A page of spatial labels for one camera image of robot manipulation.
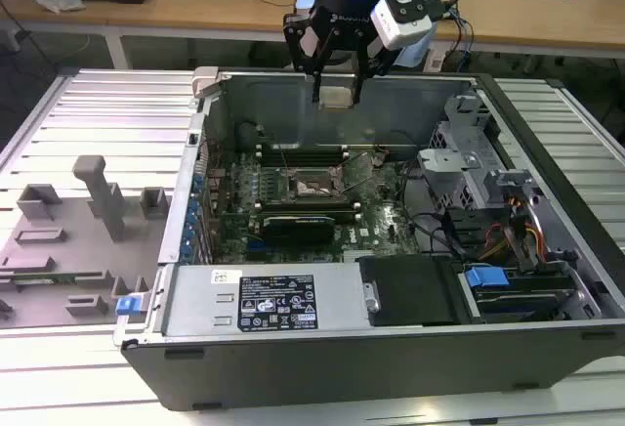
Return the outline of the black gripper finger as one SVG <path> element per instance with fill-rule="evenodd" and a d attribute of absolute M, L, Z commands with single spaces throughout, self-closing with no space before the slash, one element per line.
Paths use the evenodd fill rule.
<path fill-rule="evenodd" d="M 369 77 L 369 46 L 375 42 L 377 36 L 370 31 L 359 30 L 355 36 L 355 63 L 352 99 L 354 104 L 360 101 L 364 81 Z"/>
<path fill-rule="evenodd" d="M 326 62 L 334 51 L 334 43 L 337 38 L 337 31 L 331 29 L 323 41 L 318 40 L 312 60 L 312 102 L 319 102 L 319 91 L 321 87 L 321 74 Z"/>

